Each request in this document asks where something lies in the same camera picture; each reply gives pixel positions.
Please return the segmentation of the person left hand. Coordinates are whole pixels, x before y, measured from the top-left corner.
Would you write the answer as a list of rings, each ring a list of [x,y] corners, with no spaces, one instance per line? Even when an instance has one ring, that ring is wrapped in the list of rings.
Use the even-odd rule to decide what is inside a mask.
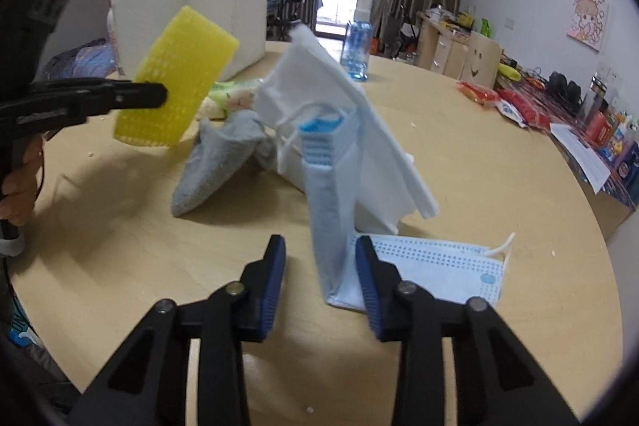
[[[24,226],[34,212],[43,168],[43,139],[33,137],[25,149],[23,164],[11,172],[1,186],[1,218],[16,227]]]

